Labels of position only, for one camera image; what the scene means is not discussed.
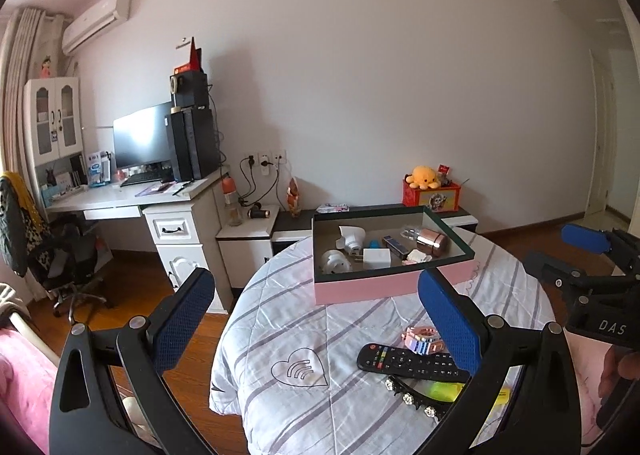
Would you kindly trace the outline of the person's hand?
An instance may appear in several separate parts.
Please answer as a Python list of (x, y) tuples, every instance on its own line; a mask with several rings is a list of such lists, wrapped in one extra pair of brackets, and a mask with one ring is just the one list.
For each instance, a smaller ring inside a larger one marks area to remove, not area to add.
[(612, 345), (605, 354), (598, 396), (601, 399), (608, 397), (620, 378), (640, 378), (640, 353)]

